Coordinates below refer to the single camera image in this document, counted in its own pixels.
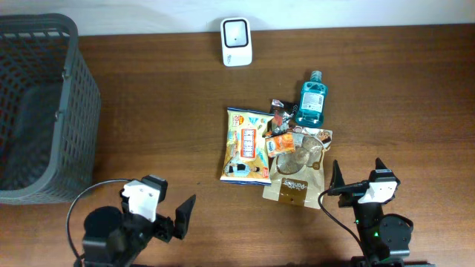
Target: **white barcode scanner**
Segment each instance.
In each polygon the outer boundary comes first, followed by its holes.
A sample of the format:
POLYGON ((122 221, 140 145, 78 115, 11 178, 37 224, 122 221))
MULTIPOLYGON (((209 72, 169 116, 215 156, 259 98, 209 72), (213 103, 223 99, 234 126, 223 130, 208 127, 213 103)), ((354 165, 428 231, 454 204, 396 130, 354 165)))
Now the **white barcode scanner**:
POLYGON ((247 19, 224 19, 221 22, 221 44, 225 66, 235 67, 251 64, 251 27, 247 19))

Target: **blue liquid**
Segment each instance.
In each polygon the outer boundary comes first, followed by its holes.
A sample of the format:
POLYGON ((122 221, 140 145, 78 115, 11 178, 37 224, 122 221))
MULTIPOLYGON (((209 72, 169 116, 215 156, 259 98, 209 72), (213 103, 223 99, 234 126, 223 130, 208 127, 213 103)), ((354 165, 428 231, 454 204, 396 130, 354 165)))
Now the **blue liquid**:
POLYGON ((321 72, 312 72, 310 82, 302 86, 300 105, 295 121, 297 124, 320 128, 324 123, 324 105, 327 98, 328 87, 321 83, 321 72))

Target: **brown label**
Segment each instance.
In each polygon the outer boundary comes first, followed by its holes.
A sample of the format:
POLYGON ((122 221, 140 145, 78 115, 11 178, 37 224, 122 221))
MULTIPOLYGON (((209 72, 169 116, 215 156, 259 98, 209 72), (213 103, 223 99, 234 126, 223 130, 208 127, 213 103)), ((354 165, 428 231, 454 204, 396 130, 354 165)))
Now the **brown label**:
POLYGON ((304 205, 307 196, 308 182, 289 178, 282 178, 279 202, 293 205, 304 205))

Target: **orange package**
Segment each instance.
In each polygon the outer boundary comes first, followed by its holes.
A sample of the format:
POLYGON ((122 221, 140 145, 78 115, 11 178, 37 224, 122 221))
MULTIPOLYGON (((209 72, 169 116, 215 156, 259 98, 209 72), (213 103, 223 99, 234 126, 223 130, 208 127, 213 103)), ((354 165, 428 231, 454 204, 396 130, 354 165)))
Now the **orange package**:
POLYGON ((266 139, 267 154, 269 157, 295 152, 292 133, 285 133, 266 139))

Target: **cable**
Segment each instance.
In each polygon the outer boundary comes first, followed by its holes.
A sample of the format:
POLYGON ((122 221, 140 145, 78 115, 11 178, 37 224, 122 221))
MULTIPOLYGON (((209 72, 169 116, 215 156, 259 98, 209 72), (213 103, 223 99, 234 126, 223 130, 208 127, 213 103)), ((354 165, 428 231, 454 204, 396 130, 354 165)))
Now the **cable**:
POLYGON ((71 233, 69 231, 69 218, 71 217, 71 212, 73 211, 73 208, 76 205, 77 201, 82 197, 83 194, 85 194, 89 190, 94 189, 98 186, 113 183, 113 182, 131 182, 131 181, 132 181, 131 179, 111 179, 111 180, 104 181, 104 182, 98 182, 97 184, 86 188, 83 192, 81 192, 81 194, 79 194, 76 197, 76 199, 74 199, 73 203, 71 203, 71 207, 69 208, 68 215, 66 216, 66 235, 68 236, 69 246, 71 247, 71 250, 73 251, 74 256, 76 256, 76 261, 77 262, 78 261, 81 262, 82 258, 84 258, 84 254, 79 255, 79 253, 77 253, 76 248, 74 248, 73 240, 71 239, 71 233))
POLYGON ((328 215, 328 217, 330 219, 332 219, 335 223, 337 223, 339 226, 341 226, 343 229, 347 230, 348 233, 350 233, 353 238, 356 240, 356 242, 358 243, 359 245, 359 248, 361 249, 361 251, 363 252, 363 256, 364 256, 364 261, 366 261, 366 265, 367 267, 371 267, 370 265, 370 261, 368 260, 368 257, 366 255, 366 253, 364 253, 364 249, 363 249, 363 244, 361 244, 361 241, 359 240, 359 238, 356 236, 355 233, 353 233, 353 231, 351 231, 348 227, 346 227, 346 225, 344 225, 343 223, 341 223, 339 220, 337 220, 333 215, 330 214, 330 212, 328 212, 326 210, 326 208, 324 207, 324 205, 321 203, 321 198, 325 195, 325 194, 328 194, 328 191, 330 189, 327 189, 325 191, 323 191, 320 196, 318 196, 318 205, 320 206, 321 210, 324 211, 324 213, 326 215, 328 215))

